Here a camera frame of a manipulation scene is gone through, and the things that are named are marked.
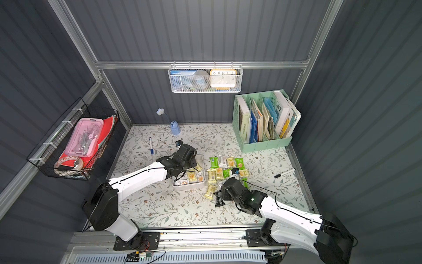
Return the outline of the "pale yellow packet stack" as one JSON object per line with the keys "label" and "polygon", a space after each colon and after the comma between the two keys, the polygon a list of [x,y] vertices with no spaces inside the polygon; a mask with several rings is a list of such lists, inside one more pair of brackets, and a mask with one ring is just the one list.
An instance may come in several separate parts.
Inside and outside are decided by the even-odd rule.
{"label": "pale yellow packet stack", "polygon": [[227,167],[228,167],[228,168],[234,168],[234,167],[236,166],[234,156],[227,157],[227,158],[226,158],[226,162],[227,162]]}

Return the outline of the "pale yellow packet back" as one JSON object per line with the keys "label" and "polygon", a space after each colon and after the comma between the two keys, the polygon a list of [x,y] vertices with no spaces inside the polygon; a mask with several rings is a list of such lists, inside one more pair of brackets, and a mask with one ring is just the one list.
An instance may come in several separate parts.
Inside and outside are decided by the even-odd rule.
{"label": "pale yellow packet back", "polygon": [[248,177],[249,176],[249,171],[247,169],[239,170],[239,175],[240,175],[241,178]]}

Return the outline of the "small white cookie packet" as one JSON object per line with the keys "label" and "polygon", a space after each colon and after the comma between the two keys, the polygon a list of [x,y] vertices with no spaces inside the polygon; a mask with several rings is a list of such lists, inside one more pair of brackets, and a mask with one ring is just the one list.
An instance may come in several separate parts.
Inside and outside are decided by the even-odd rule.
{"label": "small white cookie packet", "polygon": [[221,168],[228,168],[226,157],[218,156],[218,165]]}

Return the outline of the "black cookie packet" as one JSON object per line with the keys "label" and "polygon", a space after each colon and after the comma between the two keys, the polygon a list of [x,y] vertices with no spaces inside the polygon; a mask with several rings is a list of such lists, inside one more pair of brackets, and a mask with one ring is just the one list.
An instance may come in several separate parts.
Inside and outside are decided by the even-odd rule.
{"label": "black cookie packet", "polygon": [[222,191],[219,190],[215,192],[214,195],[215,195],[215,207],[219,208],[219,207],[225,206],[225,202],[222,198]]}

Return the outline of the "white cookie packet front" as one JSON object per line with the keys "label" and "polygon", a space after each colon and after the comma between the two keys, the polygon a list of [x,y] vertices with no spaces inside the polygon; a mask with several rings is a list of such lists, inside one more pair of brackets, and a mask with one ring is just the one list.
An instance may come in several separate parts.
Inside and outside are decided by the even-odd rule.
{"label": "white cookie packet front", "polygon": [[181,186],[181,185],[187,185],[189,183],[189,181],[188,180],[176,180],[175,182],[174,182],[174,185],[175,186]]}

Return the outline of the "green cookie packet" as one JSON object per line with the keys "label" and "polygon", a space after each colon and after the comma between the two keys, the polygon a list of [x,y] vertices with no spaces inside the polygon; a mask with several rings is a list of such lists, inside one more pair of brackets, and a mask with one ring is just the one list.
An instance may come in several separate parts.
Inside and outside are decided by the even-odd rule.
{"label": "green cookie packet", "polygon": [[244,164],[243,158],[235,158],[235,163],[236,163],[236,167],[239,170],[244,170],[245,169],[245,164]]}
{"label": "green cookie packet", "polygon": [[249,185],[248,185],[246,178],[242,178],[242,179],[240,179],[240,181],[242,182],[242,184],[244,185],[245,188],[249,189]]}

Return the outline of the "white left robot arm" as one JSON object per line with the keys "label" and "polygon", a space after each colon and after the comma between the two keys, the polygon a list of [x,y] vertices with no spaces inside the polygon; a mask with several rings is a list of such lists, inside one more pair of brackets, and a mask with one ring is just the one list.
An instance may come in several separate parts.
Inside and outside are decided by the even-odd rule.
{"label": "white left robot arm", "polygon": [[144,245],[144,234],[134,221],[119,212],[119,203],[145,187],[195,168],[196,155],[194,147],[181,143],[170,156],[163,156],[145,168],[101,183],[82,204],[87,220],[95,231],[108,231],[130,248],[138,249]]}

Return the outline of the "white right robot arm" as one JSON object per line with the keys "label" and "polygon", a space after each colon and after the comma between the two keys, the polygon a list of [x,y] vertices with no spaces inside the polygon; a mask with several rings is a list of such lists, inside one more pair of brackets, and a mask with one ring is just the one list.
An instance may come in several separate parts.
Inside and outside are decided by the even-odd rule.
{"label": "white right robot arm", "polygon": [[268,190],[249,190],[234,177],[221,190],[224,201],[233,201],[239,211],[266,220],[260,235],[267,245],[297,246],[318,255],[325,264],[349,263],[356,238],[334,214],[301,211],[279,202]]}

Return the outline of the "pale yellow cookie packet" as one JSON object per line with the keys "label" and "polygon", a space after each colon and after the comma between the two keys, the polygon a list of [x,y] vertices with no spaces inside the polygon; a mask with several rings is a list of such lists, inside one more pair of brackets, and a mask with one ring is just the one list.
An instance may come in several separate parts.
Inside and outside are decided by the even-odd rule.
{"label": "pale yellow cookie packet", "polygon": [[198,182],[198,178],[195,172],[187,172],[188,181],[190,184]]}

